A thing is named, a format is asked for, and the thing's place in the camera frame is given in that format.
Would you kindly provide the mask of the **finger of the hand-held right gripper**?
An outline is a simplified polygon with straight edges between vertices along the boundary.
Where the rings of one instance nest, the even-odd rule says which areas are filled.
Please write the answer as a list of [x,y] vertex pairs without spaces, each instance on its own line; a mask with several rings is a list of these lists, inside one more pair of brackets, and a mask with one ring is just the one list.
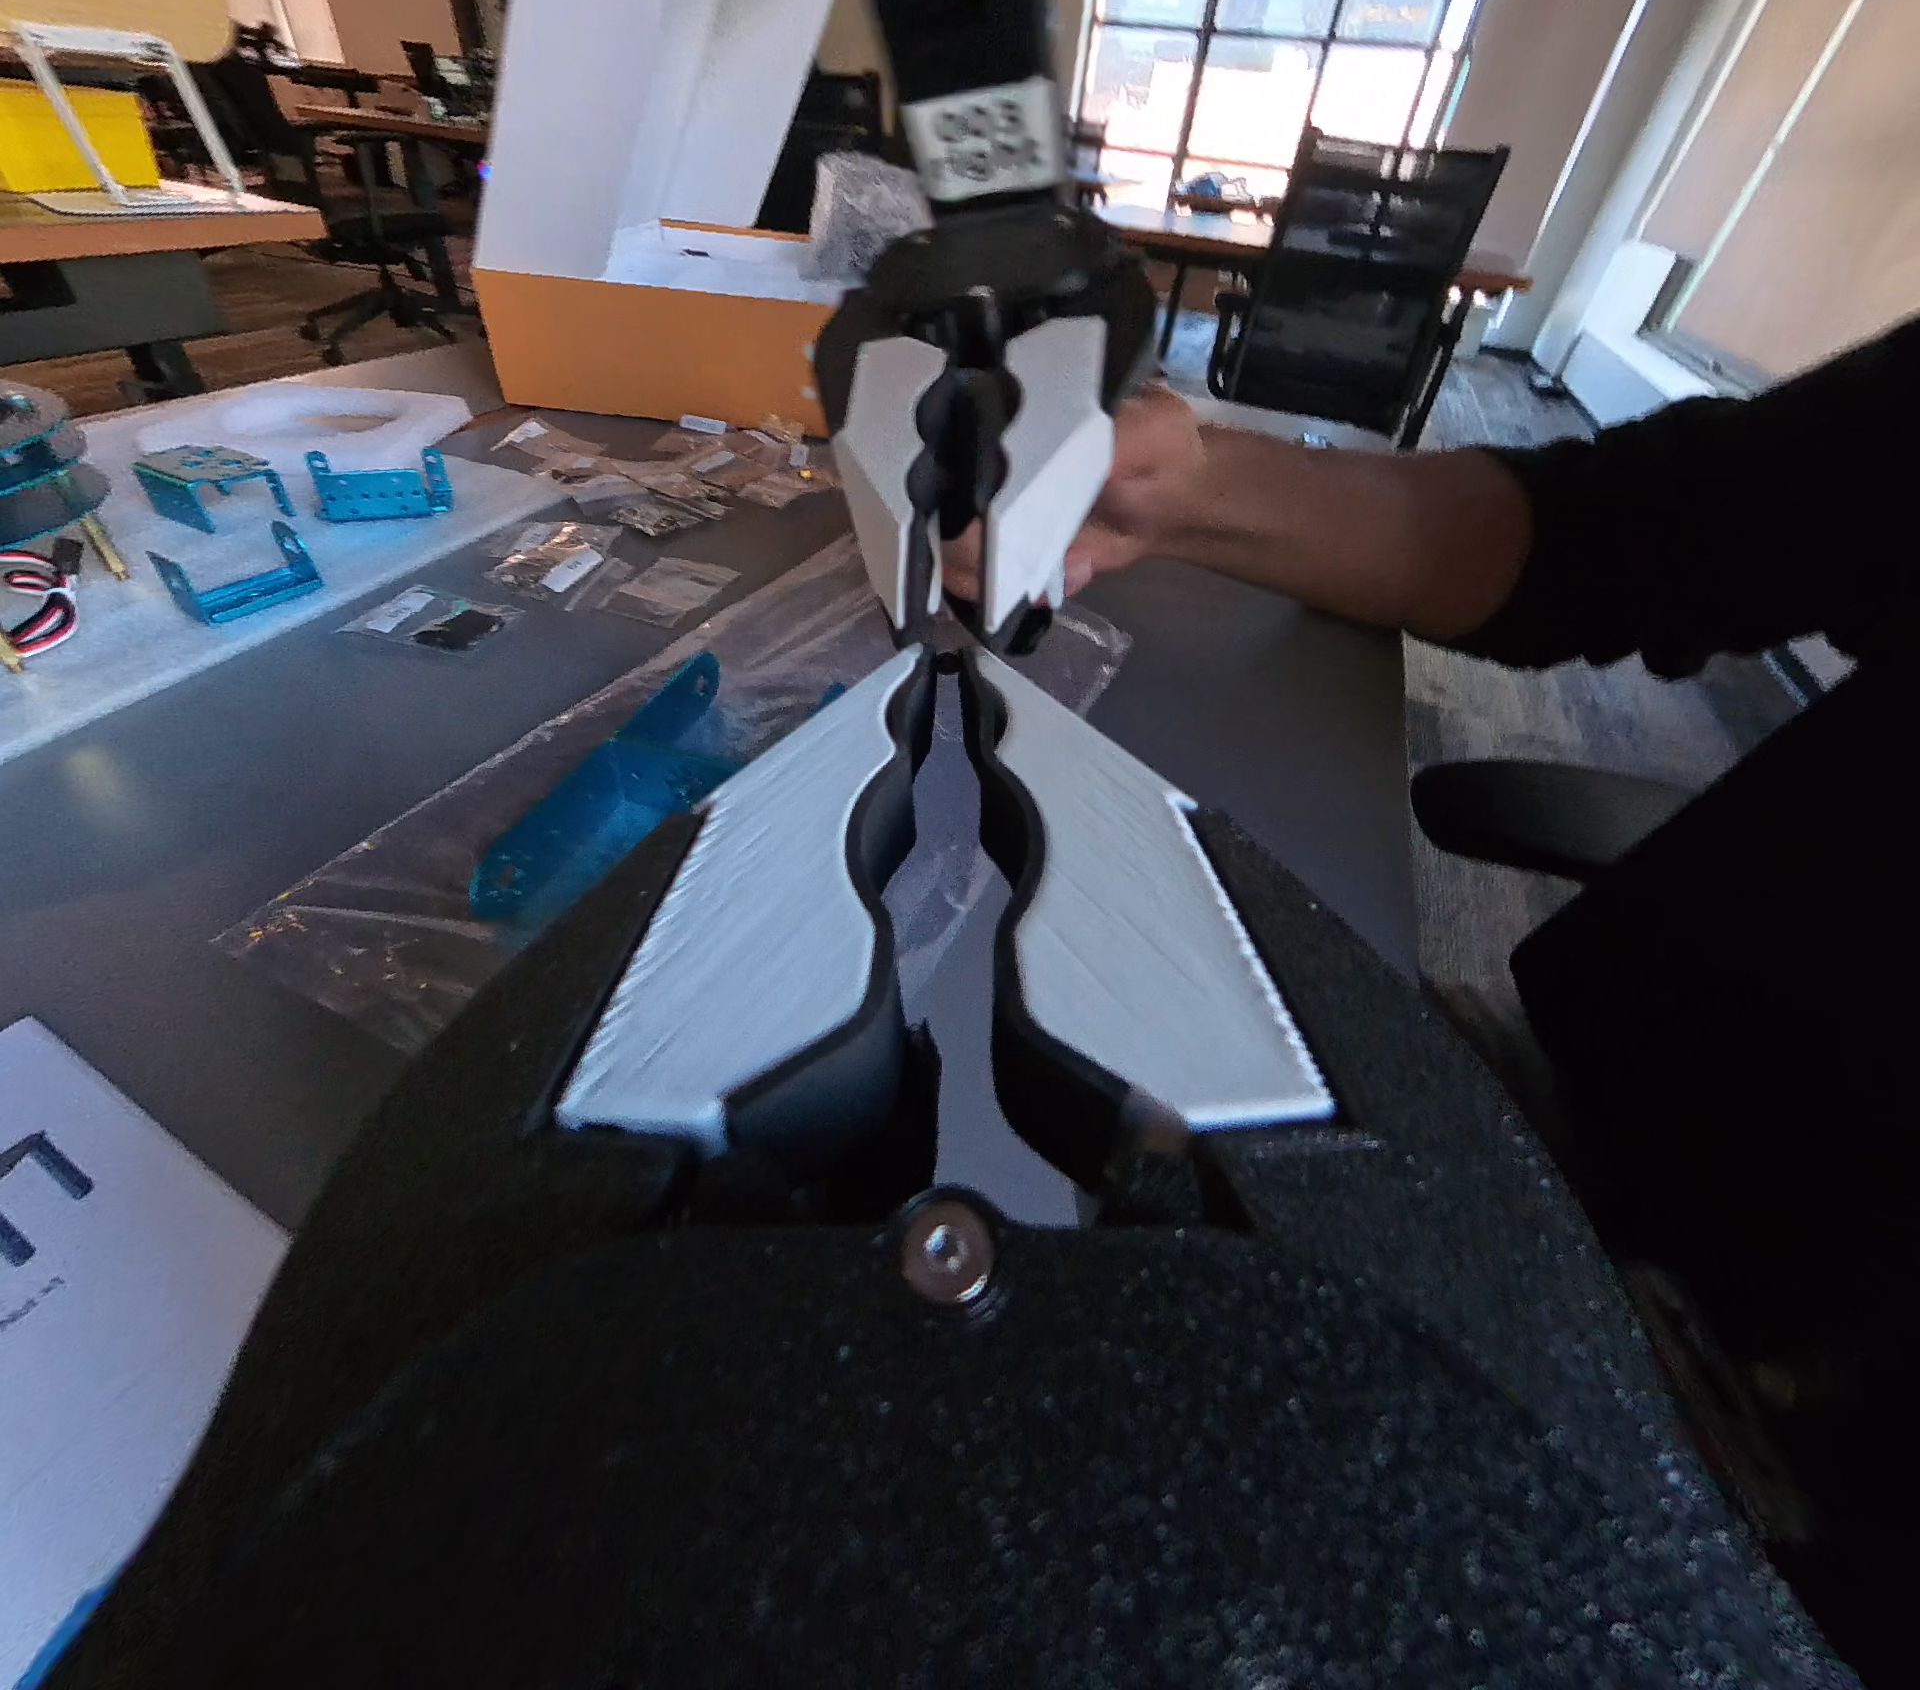
[[1065,599],[1068,546],[1116,453],[1100,399],[1106,342],[1102,315],[1056,315],[1004,348],[1014,407],[997,436],[1001,476],[980,521],[984,640],[1011,640],[1034,606]]
[[928,635],[944,602],[942,501],[948,473],[920,430],[920,407],[942,421],[957,403],[949,358],[909,337],[858,348],[833,458],[852,530],[895,644]]

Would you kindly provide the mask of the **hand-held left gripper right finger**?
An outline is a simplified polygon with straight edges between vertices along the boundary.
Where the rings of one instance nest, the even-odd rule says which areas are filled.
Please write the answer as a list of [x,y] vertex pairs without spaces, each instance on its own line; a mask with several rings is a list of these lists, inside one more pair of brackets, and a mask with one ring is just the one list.
[[1014,1045],[1187,1132],[1329,1122],[1334,1094],[1195,798],[989,650],[973,654],[973,760],[1012,889],[997,996]]

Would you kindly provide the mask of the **blue metal bracket assembly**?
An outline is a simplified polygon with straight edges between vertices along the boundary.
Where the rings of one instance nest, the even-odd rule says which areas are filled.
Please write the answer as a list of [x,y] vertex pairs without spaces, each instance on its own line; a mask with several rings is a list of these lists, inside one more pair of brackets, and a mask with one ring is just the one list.
[[469,878],[470,917],[535,935],[665,820],[721,788],[747,762],[693,742],[720,685],[713,653],[683,662],[620,730],[494,841]]

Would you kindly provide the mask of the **dark grey desk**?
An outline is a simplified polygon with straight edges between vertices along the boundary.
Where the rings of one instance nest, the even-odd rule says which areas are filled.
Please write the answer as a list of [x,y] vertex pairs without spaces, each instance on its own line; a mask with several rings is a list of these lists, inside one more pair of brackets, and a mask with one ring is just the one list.
[[[1133,645],[1092,722],[1232,816],[1417,968],[1404,654],[1214,574],[1086,591]],[[209,672],[4,767],[3,1022],[35,1020],[285,1228],[408,1054],[215,946],[345,852],[667,645],[541,607],[470,654],[331,625],[292,695]]]

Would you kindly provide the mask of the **person's right hand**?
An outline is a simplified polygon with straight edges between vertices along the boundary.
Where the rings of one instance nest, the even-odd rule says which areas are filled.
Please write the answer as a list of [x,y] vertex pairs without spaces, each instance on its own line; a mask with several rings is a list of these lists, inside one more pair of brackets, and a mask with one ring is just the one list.
[[1065,557],[1065,594],[1166,555],[1204,473],[1196,409],[1168,381],[1143,383],[1116,409],[1109,476]]

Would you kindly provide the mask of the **wooden office table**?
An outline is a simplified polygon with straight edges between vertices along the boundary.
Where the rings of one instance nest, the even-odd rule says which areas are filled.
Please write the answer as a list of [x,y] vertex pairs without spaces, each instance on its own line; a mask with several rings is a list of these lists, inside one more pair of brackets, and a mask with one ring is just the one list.
[[[1235,213],[1181,213],[1170,208],[1153,213],[1143,207],[1106,203],[1098,208],[1119,238],[1131,242],[1141,256],[1176,266],[1200,266],[1216,270],[1259,269],[1273,238],[1273,220]],[[1473,294],[1501,296],[1525,294],[1532,277],[1469,256],[1454,273],[1451,284]]]

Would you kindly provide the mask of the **orange white cardboard box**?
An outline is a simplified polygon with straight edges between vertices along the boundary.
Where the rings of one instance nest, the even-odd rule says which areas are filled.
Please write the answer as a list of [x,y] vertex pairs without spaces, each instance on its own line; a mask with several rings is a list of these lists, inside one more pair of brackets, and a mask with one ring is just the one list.
[[755,229],[833,0],[509,0],[473,282],[509,400],[807,435],[837,289]]

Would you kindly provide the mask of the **scattered small clear hardware bags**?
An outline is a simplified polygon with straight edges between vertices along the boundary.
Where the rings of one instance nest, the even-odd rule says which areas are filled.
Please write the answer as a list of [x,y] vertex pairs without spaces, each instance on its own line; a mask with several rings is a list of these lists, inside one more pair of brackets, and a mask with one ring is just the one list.
[[713,533],[739,514],[784,511],[837,484],[829,443],[781,416],[758,428],[685,416],[636,458],[572,446],[538,419],[501,446],[538,458],[568,511],[498,535],[478,595],[412,584],[347,620],[342,635],[470,654],[541,607],[649,627],[685,622],[733,599],[739,580],[695,546],[713,546]]

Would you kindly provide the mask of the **black mesh office chair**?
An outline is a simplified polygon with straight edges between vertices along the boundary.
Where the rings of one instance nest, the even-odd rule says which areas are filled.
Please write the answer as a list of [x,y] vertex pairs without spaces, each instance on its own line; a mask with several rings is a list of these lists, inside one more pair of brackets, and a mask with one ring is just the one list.
[[1507,162],[1507,145],[1389,145],[1307,127],[1259,269],[1214,297],[1209,395],[1417,448]]

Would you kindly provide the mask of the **white foam sheet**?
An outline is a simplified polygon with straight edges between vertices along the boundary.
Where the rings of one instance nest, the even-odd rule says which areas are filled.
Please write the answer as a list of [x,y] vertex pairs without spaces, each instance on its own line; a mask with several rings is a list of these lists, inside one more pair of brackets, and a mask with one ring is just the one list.
[[[341,470],[419,463],[424,436],[368,439],[371,393],[404,399],[459,399],[469,414],[504,405],[480,344],[414,351],[405,358],[326,368],[285,381],[217,393],[142,409],[85,416],[88,460],[113,481],[104,521],[131,565],[117,583],[89,565],[80,578],[76,635],[60,647],[3,676],[3,760],[186,685],[209,702],[209,672],[234,663],[234,683],[292,695],[318,667],[315,644],[331,625],[365,612],[404,584],[435,580],[451,557],[560,501],[560,491],[520,469],[485,462],[488,439],[451,435],[444,448],[453,508],[431,519],[326,521],[302,458],[322,450]],[[133,479],[133,460],[174,441],[205,439],[262,455],[285,479],[292,524],[322,575],[322,589],[254,618],[201,625],[182,613],[149,553],[180,560],[197,586],[273,569],[280,560],[270,524],[280,519],[271,493],[249,484],[215,500],[217,533],[161,518]]]

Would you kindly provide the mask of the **black swivel office chair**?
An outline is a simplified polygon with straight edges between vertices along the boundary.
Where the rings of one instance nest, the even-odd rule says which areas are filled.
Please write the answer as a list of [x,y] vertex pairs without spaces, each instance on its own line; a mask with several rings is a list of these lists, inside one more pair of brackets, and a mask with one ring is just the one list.
[[329,266],[363,266],[374,276],[371,286],[300,321],[300,339],[320,361],[342,366],[347,337],[382,315],[398,329],[453,341],[451,321],[470,313],[470,305],[451,270],[449,220],[435,203],[382,182],[384,151],[398,140],[396,133],[299,124],[266,72],[238,53],[199,73],[234,109],[265,192],[320,214],[326,233],[304,249]]

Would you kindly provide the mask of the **blue perforated long bracket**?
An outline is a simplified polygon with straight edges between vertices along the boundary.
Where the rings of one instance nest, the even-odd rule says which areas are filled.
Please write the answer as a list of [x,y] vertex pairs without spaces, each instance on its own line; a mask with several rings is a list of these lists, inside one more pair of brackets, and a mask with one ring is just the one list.
[[419,463],[341,470],[322,450],[304,455],[326,521],[431,519],[453,508],[444,453],[429,446]]

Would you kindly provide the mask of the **white wall heater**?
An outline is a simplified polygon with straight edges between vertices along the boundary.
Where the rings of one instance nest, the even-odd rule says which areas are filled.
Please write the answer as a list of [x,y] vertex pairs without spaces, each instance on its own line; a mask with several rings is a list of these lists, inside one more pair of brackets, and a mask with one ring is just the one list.
[[1558,376],[1600,428],[1619,428],[1673,400],[1691,399],[1698,376],[1672,358],[1647,324],[1685,260],[1645,239],[1623,242],[1575,332]]

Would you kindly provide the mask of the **blue metal U bracket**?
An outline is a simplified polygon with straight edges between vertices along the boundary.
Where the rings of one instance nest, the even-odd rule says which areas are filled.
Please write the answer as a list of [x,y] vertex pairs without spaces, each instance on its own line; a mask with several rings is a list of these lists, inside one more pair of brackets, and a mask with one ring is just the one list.
[[300,530],[289,519],[276,519],[271,535],[280,555],[273,569],[217,586],[197,586],[174,557],[158,551],[150,551],[149,557],[182,613],[209,627],[229,625],[322,589],[320,569]]

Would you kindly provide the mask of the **blue metal angled bracket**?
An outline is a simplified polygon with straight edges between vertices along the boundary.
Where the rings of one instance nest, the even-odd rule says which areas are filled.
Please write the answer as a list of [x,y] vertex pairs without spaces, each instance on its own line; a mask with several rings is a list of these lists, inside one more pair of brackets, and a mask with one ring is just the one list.
[[271,493],[282,519],[292,521],[295,518],[285,479],[271,462],[254,453],[226,446],[180,443],[159,453],[136,455],[133,460],[133,476],[161,518],[201,533],[219,530],[212,505],[207,501],[209,495],[226,500],[249,484],[261,484]]

